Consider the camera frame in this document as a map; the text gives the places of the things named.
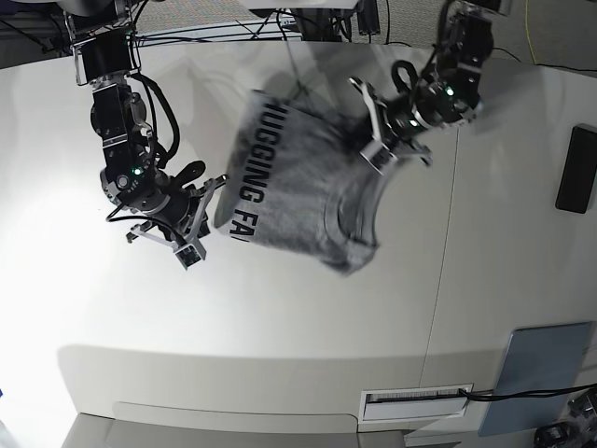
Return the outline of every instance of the white vent grille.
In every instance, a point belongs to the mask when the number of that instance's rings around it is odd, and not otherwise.
[[[462,417],[466,411],[466,399],[458,396],[458,389],[470,392],[473,385],[366,390],[361,395],[358,423],[403,423]]]

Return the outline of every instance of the gray carpet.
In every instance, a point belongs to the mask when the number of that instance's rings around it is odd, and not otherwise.
[[[437,12],[443,0],[389,0],[391,40],[429,48],[436,30]],[[385,0],[378,0],[383,43],[388,22]],[[524,29],[525,0],[513,0],[508,18],[494,20],[495,45],[530,62]],[[141,19],[141,31],[157,31],[195,24],[254,19],[236,0],[165,0],[149,2]],[[530,0],[529,25],[535,54],[540,63],[597,68],[597,4],[588,0]],[[356,36],[355,42],[368,38]],[[504,53],[495,56],[508,58]]]

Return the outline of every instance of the white table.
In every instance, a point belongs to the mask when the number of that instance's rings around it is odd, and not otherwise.
[[[298,74],[315,108],[357,114],[364,109],[345,78],[367,79],[391,96],[391,62],[421,65],[427,55],[254,44],[142,52],[144,72],[180,123],[172,172],[198,157],[208,175],[223,172],[251,89],[291,94]],[[78,88],[72,72],[66,60],[0,72],[0,388],[7,394],[0,419],[17,440],[25,437],[17,434],[18,408],[44,403],[58,443],[72,422],[55,365],[59,347],[66,347],[60,360],[79,412],[114,416],[114,402],[129,401],[355,414],[363,389],[491,386],[514,328],[597,318],[597,281],[575,272],[597,260],[590,231],[597,218],[553,208],[570,130],[592,118],[594,79],[489,63],[483,89],[501,96],[460,131],[458,152],[455,130],[424,136],[433,168],[413,163],[396,177],[378,214],[382,247],[346,279],[313,259],[217,232],[204,239],[208,260],[187,273],[159,245],[127,245],[128,226],[104,222],[111,204],[99,185],[104,161],[89,124],[90,90]],[[531,120],[532,132],[525,127]],[[161,113],[159,123],[166,144]],[[542,145],[533,146],[538,138]],[[535,207],[525,208],[527,201]],[[505,223],[513,219],[521,232],[508,240],[514,230]],[[554,244],[560,234],[567,244]],[[535,251],[522,248],[522,237],[532,238]],[[567,258],[546,265],[551,250]],[[493,254],[489,264],[486,254]],[[568,274],[558,277],[556,268]],[[515,281],[521,270],[527,283]],[[513,315],[521,301],[526,311]],[[475,430],[478,414],[409,425],[420,429],[411,437]]]

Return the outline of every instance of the gray t-shirt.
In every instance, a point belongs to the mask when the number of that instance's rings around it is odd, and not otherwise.
[[[345,125],[340,115],[323,120],[253,92],[215,227],[317,257],[341,273],[365,266],[377,248],[375,214],[387,178],[360,156]]]

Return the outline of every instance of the wire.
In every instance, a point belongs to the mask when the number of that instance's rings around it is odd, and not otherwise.
[[[280,10],[276,11],[276,23],[278,24],[278,28],[280,28],[280,32],[282,33],[282,40],[285,42],[288,40],[288,37],[286,37],[286,32],[284,31],[284,28],[282,27],[282,24],[280,23],[280,14],[281,14]]]
[[[550,65],[548,63],[538,63],[542,67],[549,67],[549,68],[562,68],[564,70],[572,70],[574,72],[597,72],[597,68],[574,68],[568,67],[566,65]]]
[[[163,168],[166,166],[166,162],[171,160],[176,155],[178,147],[180,146],[180,128],[178,127],[178,121],[176,121],[176,116],[174,115],[174,112],[172,111],[172,108],[170,107],[170,104],[168,103],[166,96],[161,91],[160,86],[156,81],[154,81],[150,77],[146,77],[141,73],[137,73],[135,75],[132,75],[131,77],[133,79],[136,79],[137,81],[145,82],[148,88],[155,93],[156,97],[158,98],[158,101],[160,102],[161,108],[164,110],[164,113],[166,114],[166,117],[170,122],[170,126],[172,127],[172,144],[170,145],[170,149],[166,153],[166,157],[160,158],[160,163],[158,165],[159,168]]]
[[[492,395],[492,396],[485,396],[481,394],[472,394],[470,392],[466,392],[463,389],[459,389],[458,393],[462,397],[466,397],[470,401],[478,401],[478,402],[493,402],[493,401],[504,401],[506,399],[549,399],[552,397],[559,397],[562,395],[569,395],[575,392],[581,392],[587,389],[593,389],[597,387],[597,383],[593,383],[592,385],[580,385],[577,387],[567,387],[565,389],[544,389],[544,390],[527,390],[524,392],[519,392],[518,394],[511,394],[511,395]]]
[[[151,124],[153,126],[153,137],[155,140],[158,140],[158,119],[156,117],[156,107],[153,103],[153,97],[151,96],[151,91],[147,86],[147,83],[143,77],[140,77],[141,84],[143,84],[143,88],[146,91],[147,100],[149,102],[149,110],[151,111]]]
[[[531,51],[531,58],[533,63],[537,64],[537,58],[535,57],[535,50],[533,49],[533,42],[531,41],[531,32],[529,31],[529,1],[526,0],[524,8],[524,29],[526,30],[526,41],[529,43],[529,50]]]
[[[137,27],[137,22],[139,21],[139,18],[141,17],[141,13],[145,9],[148,2],[149,2],[149,0],[144,0],[143,3],[141,4],[141,7],[139,7],[139,11],[137,12],[137,15],[134,17],[134,20],[132,21],[133,27],[135,27],[135,28]]]
[[[388,28],[385,32],[385,45],[390,44],[390,0],[385,0],[385,5],[388,8]]]
[[[412,109],[412,107],[415,103],[415,100],[417,99],[417,91],[419,90],[419,86],[421,86],[421,81],[423,80],[424,77],[427,76],[429,67],[431,67],[431,64],[433,63],[433,60],[436,58],[436,55],[437,55],[437,46],[433,47],[431,56],[429,56],[429,60],[427,60],[427,63],[425,64],[425,67],[423,67],[423,70],[421,70],[421,73],[419,74],[419,79],[417,79],[417,83],[412,88],[412,91],[410,91],[410,100],[409,100],[410,109]]]
[[[183,236],[180,233],[178,233],[174,229],[174,227],[172,227],[170,224],[168,224],[160,219],[157,219],[156,217],[111,217],[111,218],[106,218],[105,220],[108,222],[119,222],[119,221],[128,221],[128,220],[150,221],[155,224],[158,224],[159,226],[162,226],[165,229],[168,229],[172,233],[174,238],[176,239],[176,242],[179,243],[180,245],[185,245],[187,243],[185,241],[185,238],[183,238]]]
[[[250,29],[248,26],[246,26],[246,25],[245,25],[245,24],[243,24],[243,23],[240,23],[239,21],[236,21],[236,22],[237,22],[239,25],[241,25],[241,26],[242,26],[242,28],[244,28],[246,31],[248,31],[249,33],[251,33],[251,34],[253,35],[253,37],[256,37],[257,39],[259,39],[259,35],[258,35],[257,33],[254,33],[253,31],[251,31],[251,29]]]
[[[402,76],[400,75],[400,70],[404,70],[407,72],[409,76],[409,86],[404,82]],[[413,86],[416,85],[417,80],[419,79],[419,75],[417,74],[417,70],[414,68],[414,65],[409,61],[396,61],[392,65],[392,69],[390,70],[392,75],[392,81],[394,81],[394,85],[398,90],[398,93],[407,93],[410,94],[410,90]]]
[[[11,28],[12,30],[14,30],[16,33],[19,33],[20,35],[23,35],[26,38],[28,38],[29,40],[31,40],[32,42],[36,43],[41,48],[42,52],[47,53],[49,51],[48,47],[46,47],[46,45],[44,45],[44,43],[41,40],[39,40],[37,37],[35,37],[34,35],[25,33],[21,28],[17,28],[16,26],[12,25],[11,23],[8,23],[7,21],[3,21],[2,19],[0,19],[0,23],[3,23],[8,28]]]
[[[346,31],[346,28],[344,28],[342,21],[343,19],[338,19],[338,26],[340,27],[340,32],[342,33],[344,38],[346,38],[346,40],[348,40],[349,42],[353,42],[353,38],[348,35],[348,32]]]
[[[508,51],[507,49],[500,49],[498,47],[495,47],[493,50],[498,50],[498,51],[503,51],[505,54],[509,54],[510,56],[512,56],[514,59],[516,59],[519,63],[521,63],[521,58],[519,58],[516,54]]]
[[[456,0],[446,0],[439,11],[439,19],[437,21],[437,40],[436,45],[441,47],[441,40],[444,38],[444,32],[446,30],[446,21],[448,21],[448,12],[450,6]]]
[[[180,41],[180,42],[202,42],[208,43],[211,40],[201,39],[200,37],[183,37],[181,35],[173,35],[172,37],[153,37],[151,35],[142,36],[139,38],[142,42],[144,41]]]
[[[254,37],[256,37],[257,39],[259,39],[259,33],[261,32],[261,30],[263,29],[263,27],[268,24],[268,21],[270,21],[271,14],[268,17],[265,18],[265,20],[263,21],[263,23],[261,23],[261,26],[259,26],[259,28],[257,29],[255,35],[253,35],[253,37],[251,37],[250,40],[253,40]]]

